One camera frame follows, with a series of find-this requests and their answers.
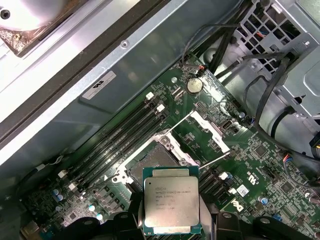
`black cable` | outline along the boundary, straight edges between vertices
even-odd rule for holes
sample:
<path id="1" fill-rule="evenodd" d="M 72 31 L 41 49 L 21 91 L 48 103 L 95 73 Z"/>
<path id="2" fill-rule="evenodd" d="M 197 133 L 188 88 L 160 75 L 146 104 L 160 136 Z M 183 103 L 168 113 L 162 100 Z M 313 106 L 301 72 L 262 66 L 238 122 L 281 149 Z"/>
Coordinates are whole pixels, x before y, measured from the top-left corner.
<path id="1" fill-rule="evenodd" d="M 249 10 L 251 9 L 252 3 L 251 1 L 245 2 L 246 8 L 243 12 L 234 20 L 232 23 L 240 23 L 244 17 L 247 15 Z M 217 68 L 221 64 L 222 59 L 224 58 L 224 55 L 227 51 L 227 47 L 229 45 L 229 42 L 234 35 L 234 32 L 237 28 L 228 29 L 226 33 L 224 34 L 219 47 L 216 50 L 216 53 L 213 56 L 213 59 L 211 60 L 208 69 L 212 72 L 212 74 L 215 74 Z"/>
<path id="2" fill-rule="evenodd" d="M 198 36 L 198 34 L 203 31 L 206 28 L 237 28 L 239 27 L 239 24 L 205 24 L 202 27 L 200 27 L 195 33 L 194 35 L 189 39 L 189 41 L 187 42 L 187 44 L 185 45 L 185 48 L 182 52 L 182 57 L 181 57 L 181 62 L 182 65 L 188 68 L 196 68 L 198 69 L 199 66 L 198 65 L 191 65 L 191 64 L 186 64 L 185 60 L 186 60 L 186 54 L 187 51 L 189 50 L 192 42 L 194 41 L 194 39 L 196 38 L 196 36 Z"/>
<path id="3" fill-rule="evenodd" d="M 237 18 L 241 15 L 243 11 L 249 10 L 252 7 L 252 1 L 243 1 L 238 8 L 238 11 L 230 18 L 227 22 L 228 24 L 238 23 L 236 22 Z M 201 43 L 195 50 L 195 55 L 200 58 L 200 56 L 217 40 L 219 40 L 225 33 L 224 29 L 219 29 L 214 32 L 208 39 L 206 39 L 203 43 Z"/>
<path id="4" fill-rule="evenodd" d="M 217 74 L 215 77 L 217 79 L 222 78 L 224 75 L 226 75 L 227 73 L 231 72 L 232 70 L 234 70 L 238 65 L 240 64 L 240 62 L 235 61 L 234 63 L 232 63 L 230 66 L 228 66 L 225 70 L 223 70 L 222 72 L 220 72 L 219 74 Z"/>
<path id="5" fill-rule="evenodd" d="M 320 186 L 309 186 L 309 185 L 304 185 L 304 184 L 301 184 L 299 182 L 297 182 L 296 180 L 293 179 L 293 177 L 290 175 L 289 173 L 289 169 L 288 169 L 288 166 L 287 166 L 287 161 L 284 161 L 283 162 L 283 168 L 284 168 L 284 171 L 285 171 L 285 174 L 287 175 L 287 177 L 297 186 L 299 187 L 302 187 L 302 188 L 305 188 L 305 189 L 320 189 Z"/>
<path id="6" fill-rule="evenodd" d="M 277 128 L 280 124 L 280 122 L 288 115 L 292 115 L 294 114 L 296 111 L 294 110 L 294 108 L 292 106 L 287 106 L 284 111 L 276 118 L 276 120 L 274 121 L 272 128 L 271 128 L 271 133 L 270 136 L 272 138 L 276 137 L 276 131 Z"/>
<path id="7" fill-rule="evenodd" d="M 260 101 L 258 103 L 257 109 L 256 109 L 256 114 L 255 114 L 255 124 L 259 125 L 262 113 L 265 109 L 265 106 L 268 102 L 268 99 L 275 89 L 276 85 L 279 83 L 280 79 L 283 77 L 285 74 L 288 66 L 290 63 L 290 59 L 285 57 L 281 60 L 280 66 L 278 67 L 277 71 L 273 75 L 271 81 L 269 82 L 268 86 L 266 87 L 262 97 L 260 98 Z"/>
<path id="8" fill-rule="evenodd" d="M 249 92 L 249 89 L 253 85 L 255 85 L 260 79 L 262 79 L 266 84 L 268 84 L 268 80 L 266 79 L 266 77 L 263 75 L 259 75 L 252 82 L 250 82 L 243 91 L 243 107 L 248 115 L 249 115 L 249 108 L 247 105 L 248 92 Z"/>
<path id="9" fill-rule="evenodd" d="M 277 85 L 277 83 L 279 82 L 279 80 L 281 79 L 283 74 L 285 73 L 287 67 L 289 66 L 289 61 L 290 60 L 287 57 L 285 57 L 284 59 L 281 60 L 281 63 L 280 63 L 278 70 L 273 75 L 273 78 L 271 79 L 268 86 L 266 87 L 266 89 L 265 89 L 265 91 L 259 101 L 257 110 L 256 110 L 254 127 L 266 140 L 277 145 L 279 148 L 287 151 L 290 155 L 300 157 L 302 159 L 313 162 L 315 164 L 320 164 L 320 161 L 314 159 L 313 157 L 304 155 L 304 154 L 297 152 L 289 147 L 284 146 L 282 143 L 278 142 L 277 140 L 275 140 L 274 138 L 269 136 L 268 133 L 266 133 L 266 131 L 259 124 L 262 113 L 263 113 L 264 108 L 266 106 L 266 103 L 269 99 L 269 96 L 271 95 L 273 89 L 275 88 L 275 86 Z"/>

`cable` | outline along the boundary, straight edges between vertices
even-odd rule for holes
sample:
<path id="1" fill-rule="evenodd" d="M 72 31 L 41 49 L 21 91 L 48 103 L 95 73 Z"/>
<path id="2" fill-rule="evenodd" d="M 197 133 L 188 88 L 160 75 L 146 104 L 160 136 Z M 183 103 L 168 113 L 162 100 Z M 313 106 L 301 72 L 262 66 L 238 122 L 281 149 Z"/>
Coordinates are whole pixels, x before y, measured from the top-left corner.
<path id="1" fill-rule="evenodd" d="M 186 54 L 187 54 L 187 51 L 188 49 L 190 48 L 190 45 L 192 44 L 192 42 L 194 41 L 194 39 L 196 38 L 196 36 L 201 32 L 203 31 L 204 29 L 206 28 L 237 28 L 239 27 L 240 25 L 239 24 L 206 24 L 206 25 L 203 25 L 202 27 L 200 27 L 195 33 L 194 35 L 189 39 L 189 41 L 187 42 L 187 44 L 185 45 L 185 48 L 182 52 L 182 57 L 181 57 L 181 62 L 182 62 L 182 65 L 187 67 L 187 68 L 196 68 L 198 69 L 199 66 L 198 65 L 191 65 L 191 64 L 186 64 L 185 63 L 185 59 L 186 59 Z"/>
<path id="2" fill-rule="evenodd" d="M 245 2 L 245 4 L 247 5 L 246 8 L 244 9 L 243 12 L 241 12 L 241 14 L 232 23 L 239 23 L 244 19 L 244 17 L 247 15 L 249 10 L 251 9 L 250 2 L 251 1 Z M 226 31 L 226 33 L 222 37 L 220 45 L 217 48 L 216 53 L 214 54 L 214 56 L 209 64 L 209 67 L 208 67 L 208 69 L 212 72 L 212 74 L 215 74 L 215 72 L 217 71 L 217 68 L 221 64 L 221 61 L 224 58 L 224 55 L 227 51 L 227 47 L 229 45 L 229 42 L 230 42 L 232 36 L 234 35 L 235 30 L 236 30 L 236 28 L 232 28 L 232 29 Z"/>
<path id="3" fill-rule="evenodd" d="M 320 186 L 310 186 L 310 185 L 304 185 L 304 184 L 301 184 L 299 182 L 297 182 L 296 180 L 293 179 L 293 177 L 290 175 L 289 173 L 289 169 L 288 169 L 288 166 L 287 166 L 287 163 L 290 162 L 292 160 L 292 158 L 290 159 L 283 159 L 283 168 L 284 168 L 284 171 L 285 171 L 285 174 L 286 176 L 297 186 L 299 187 L 302 187 L 302 188 L 305 188 L 305 189 L 320 189 Z"/>
<path id="4" fill-rule="evenodd" d="M 235 69 L 238 65 L 240 64 L 240 62 L 235 61 L 234 63 L 232 63 L 230 66 L 227 67 L 227 69 L 223 70 L 222 72 L 220 72 L 219 74 L 217 74 L 215 77 L 217 79 L 222 78 L 224 75 L 226 75 L 227 73 L 231 72 L 233 69 Z"/>
<path id="5" fill-rule="evenodd" d="M 259 103 L 256 109 L 256 114 L 255 114 L 255 125 L 259 125 L 262 113 L 265 109 L 265 106 L 268 102 L 268 99 L 275 89 L 276 85 L 279 83 L 280 79 L 282 76 L 285 74 L 288 66 L 289 66 L 290 59 L 285 57 L 281 60 L 280 66 L 278 67 L 277 71 L 273 75 L 271 81 L 269 82 L 268 86 L 266 87 Z"/>
<path id="6" fill-rule="evenodd" d="M 237 23 L 236 20 L 238 16 L 245 10 L 250 9 L 252 7 L 252 1 L 243 1 L 241 5 L 239 6 L 239 10 L 230 18 L 230 20 L 227 22 L 228 24 Z M 225 31 L 223 29 L 219 29 L 216 32 L 214 32 L 208 39 L 206 39 L 203 43 L 201 43 L 195 50 L 194 53 L 198 58 L 217 40 L 219 40 L 223 35 Z"/>
<path id="7" fill-rule="evenodd" d="M 57 157 L 56 158 L 56 160 L 55 160 L 55 162 L 53 162 L 53 163 L 42 163 L 42 164 L 40 164 L 39 166 L 37 166 L 37 167 L 35 167 L 34 169 L 32 169 L 30 172 L 28 172 L 20 181 L 19 181 L 19 183 L 17 184 L 17 186 L 16 186 L 16 189 L 15 189 L 15 196 L 16 197 L 19 197 L 19 193 L 20 193 L 20 189 L 21 189 L 21 187 L 23 186 L 23 185 L 25 185 L 27 182 L 28 182 L 28 180 L 32 177 L 32 176 L 34 176 L 37 172 L 40 172 L 41 170 L 43 170 L 43 169 L 45 169 L 47 166 L 52 166 L 52 165 L 57 165 L 57 164 L 59 164 L 61 161 L 62 161 L 62 159 L 64 158 L 64 155 L 60 155 L 59 157 Z"/>
<path id="8" fill-rule="evenodd" d="M 268 80 L 266 79 L 265 76 L 263 75 L 259 75 L 257 76 L 252 82 L 250 82 L 248 84 L 248 86 L 246 86 L 246 88 L 244 89 L 243 91 L 243 107 L 246 111 L 246 113 L 249 115 L 249 108 L 248 108 L 248 105 L 247 105 L 247 97 L 248 97 L 248 92 L 249 92 L 249 89 L 255 85 L 260 79 L 262 79 L 266 84 L 268 84 Z"/>
<path id="9" fill-rule="evenodd" d="M 276 118 L 276 120 L 274 121 L 272 128 L 271 128 L 271 133 L 270 136 L 272 138 L 276 137 L 276 131 L 278 128 L 279 123 L 288 115 L 292 115 L 294 114 L 296 111 L 294 110 L 294 108 L 292 106 L 287 106 L 284 111 Z"/>

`black memory slot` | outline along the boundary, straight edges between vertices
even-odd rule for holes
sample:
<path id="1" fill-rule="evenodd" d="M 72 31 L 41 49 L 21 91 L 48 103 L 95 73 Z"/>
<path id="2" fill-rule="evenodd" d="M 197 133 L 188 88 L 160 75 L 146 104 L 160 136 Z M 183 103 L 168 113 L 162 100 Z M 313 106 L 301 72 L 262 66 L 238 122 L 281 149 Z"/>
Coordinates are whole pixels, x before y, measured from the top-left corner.
<path id="1" fill-rule="evenodd" d="M 200 187 L 200 191 L 201 193 L 206 193 L 208 189 L 215 188 L 216 186 L 219 186 L 219 181 L 213 178 L 207 181 L 202 187 Z"/>
<path id="2" fill-rule="evenodd" d="M 112 155 L 114 155 L 117 152 L 117 149 L 119 149 L 119 147 L 123 146 L 123 143 L 126 144 L 129 141 L 128 138 L 130 138 L 130 136 L 132 134 L 134 134 L 137 131 L 137 129 L 140 128 L 140 126 L 144 126 L 145 124 L 147 124 L 150 121 L 150 119 L 152 119 L 154 117 L 155 117 L 154 112 L 151 111 L 151 112 L 144 114 L 144 116 L 142 116 L 140 119 L 137 119 L 137 121 L 135 123 L 132 123 L 132 125 L 125 132 L 125 134 L 120 135 L 117 138 L 114 138 L 106 147 L 104 147 L 101 151 L 99 151 L 99 155 L 97 155 L 95 157 L 95 160 L 91 161 L 88 164 L 87 169 L 89 169 L 89 170 L 87 172 L 85 172 L 84 175 L 79 174 L 76 177 L 76 179 L 79 180 L 79 179 L 86 178 L 88 174 L 92 173 L 92 171 L 99 168 L 101 166 L 101 164 L 103 165 L 104 161 L 106 161 L 106 159 L 109 159 L 110 157 L 112 157 Z"/>
<path id="3" fill-rule="evenodd" d="M 147 114 L 156 107 L 156 104 L 153 103 L 151 108 L 149 108 L 150 103 L 151 102 L 149 102 L 148 104 L 145 104 L 144 102 L 140 103 L 139 106 L 134 111 L 132 111 L 128 117 L 126 117 L 112 129 L 110 129 L 104 135 L 104 137 L 98 141 L 98 143 L 96 143 L 89 151 L 87 151 L 87 154 L 80 160 L 80 166 L 71 171 L 71 174 L 77 175 L 77 173 L 80 172 L 82 169 L 87 168 L 88 164 L 90 164 L 91 162 L 90 160 L 93 159 L 97 154 L 99 154 L 101 149 L 108 145 L 111 140 L 121 135 L 123 132 L 126 131 L 128 126 L 135 124 L 135 122 L 139 120 L 141 116 Z"/>
<path id="4" fill-rule="evenodd" d="M 146 129 L 147 131 L 139 131 L 137 136 L 139 139 L 141 139 L 141 136 L 148 136 L 149 134 L 154 133 L 154 130 L 159 127 L 162 119 L 157 118 L 157 121 L 152 123 L 151 126 L 147 125 L 146 127 L 143 127 L 141 130 Z M 85 188 L 89 187 L 91 184 L 93 184 L 95 181 L 97 181 L 101 176 L 111 167 L 113 166 L 117 161 L 119 161 L 123 156 L 126 154 L 130 153 L 133 149 L 134 146 L 139 145 L 139 139 L 137 141 L 133 141 L 131 144 L 125 147 L 111 162 L 109 162 L 105 167 L 103 167 L 99 172 L 94 174 L 93 179 L 88 182 L 88 184 L 85 185 Z"/>
<path id="5" fill-rule="evenodd" d="M 111 147 L 106 148 L 104 151 L 101 152 L 101 154 L 99 156 L 97 156 L 96 159 L 98 159 L 98 161 L 94 162 L 94 167 L 92 167 L 91 169 L 89 169 L 89 171 L 87 171 L 83 176 L 81 176 L 81 180 L 80 182 L 84 183 L 85 180 L 88 179 L 88 176 L 92 173 L 94 173 L 97 169 L 99 169 L 103 164 L 105 164 L 106 160 L 108 160 L 109 158 L 111 158 L 113 155 L 115 155 L 119 149 L 123 148 L 126 144 L 130 143 L 131 141 L 135 140 L 135 137 L 137 134 L 139 134 L 139 132 L 137 132 L 137 129 L 141 129 L 143 127 L 145 127 L 148 123 L 150 123 L 154 118 L 155 118 L 155 113 L 154 112 L 150 112 L 148 113 L 148 115 L 145 115 L 142 118 L 142 121 L 140 121 L 139 125 L 133 125 L 131 126 L 131 129 L 129 130 L 129 132 L 127 132 L 124 136 L 121 136 L 120 139 L 122 138 L 122 140 L 118 143 L 113 143 L 113 149 L 106 155 L 104 156 L 105 152 Z"/>

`ram slot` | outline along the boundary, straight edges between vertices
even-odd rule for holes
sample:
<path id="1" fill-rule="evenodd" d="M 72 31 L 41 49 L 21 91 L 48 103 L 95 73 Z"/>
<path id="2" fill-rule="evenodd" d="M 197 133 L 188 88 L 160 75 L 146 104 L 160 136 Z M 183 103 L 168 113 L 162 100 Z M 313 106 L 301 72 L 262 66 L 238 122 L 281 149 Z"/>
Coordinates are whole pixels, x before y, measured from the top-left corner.
<path id="1" fill-rule="evenodd" d="M 101 154 L 97 156 L 96 160 L 93 162 L 93 166 L 89 168 L 89 171 L 87 171 L 84 175 L 78 176 L 77 180 L 82 182 L 82 180 L 87 179 L 90 174 L 95 172 L 98 168 L 105 164 L 108 159 L 115 155 L 119 151 L 119 149 L 125 147 L 131 141 L 134 141 L 136 134 L 138 134 L 137 129 L 144 127 L 154 118 L 155 114 L 153 112 L 150 112 L 148 115 L 142 118 L 142 121 L 140 121 L 139 124 L 131 126 L 131 129 L 126 132 L 126 134 L 122 135 L 120 139 L 118 139 L 118 141 L 113 142 L 110 147 L 104 149 L 104 151 L 102 151 Z"/>
<path id="2" fill-rule="evenodd" d="M 81 165 L 77 167 L 75 170 L 71 171 L 70 175 L 78 176 L 79 172 L 83 169 L 87 169 L 92 163 L 92 159 L 96 159 L 99 154 L 104 152 L 111 146 L 114 142 L 116 142 L 123 133 L 128 130 L 128 127 L 131 127 L 141 121 L 142 116 L 147 115 L 156 107 L 155 102 L 149 102 L 147 105 L 142 102 L 135 111 L 131 112 L 128 117 L 126 117 L 121 123 L 117 124 L 117 126 L 113 127 L 108 133 L 106 133 L 105 137 L 99 141 L 92 149 L 90 149 L 84 158 L 81 160 Z"/>
<path id="3" fill-rule="evenodd" d="M 200 192 L 207 193 L 209 190 L 211 190 L 212 192 L 212 190 L 217 189 L 219 186 L 220 186 L 220 182 L 214 179 L 212 181 L 208 181 L 205 185 L 200 187 Z"/>
<path id="4" fill-rule="evenodd" d="M 139 145 L 141 140 L 145 141 L 146 138 L 149 138 L 151 134 L 155 132 L 157 128 L 159 128 L 163 118 L 157 117 L 156 121 L 153 121 L 151 124 L 148 124 L 146 127 L 143 127 L 137 134 L 134 136 L 134 141 L 131 144 L 127 145 L 124 149 L 119 151 L 119 154 L 116 155 L 114 159 L 107 163 L 99 172 L 94 173 L 94 177 L 90 180 L 86 180 L 86 184 L 83 184 L 84 188 L 88 188 L 91 184 L 94 184 L 102 175 L 112 167 L 116 162 L 118 162 L 122 157 L 134 151 Z"/>

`chip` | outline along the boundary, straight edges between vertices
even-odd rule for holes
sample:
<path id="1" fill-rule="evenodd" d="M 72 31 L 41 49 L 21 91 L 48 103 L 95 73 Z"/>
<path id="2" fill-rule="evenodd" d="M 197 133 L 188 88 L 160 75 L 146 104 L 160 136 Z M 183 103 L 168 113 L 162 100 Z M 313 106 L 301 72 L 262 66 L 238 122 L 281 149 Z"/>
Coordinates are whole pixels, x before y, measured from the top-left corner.
<path id="1" fill-rule="evenodd" d="M 167 152 L 164 146 L 158 143 L 149 153 L 128 172 L 136 182 L 142 186 L 142 169 L 146 167 L 175 167 L 178 163 Z"/>
<path id="2" fill-rule="evenodd" d="M 74 214 L 74 213 L 71 213 L 70 214 L 70 218 L 73 220 L 73 219 L 75 219 L 77 216 Z"/>
<path id="3" fill-rule="evenodd" d="M 284 191 L 286 194 L 289 193 L 294 187 L 289 183 L 286 182 L 281 186 L 282 191 Z"/>
<path id="4" fill-rule="evenodd" d="M 259 155 L 259 157 L 262 157 L 266 152 L 267 152 L 267 149 L 260 145 L 256 150 L 255 150 L 256 154 Z"/>

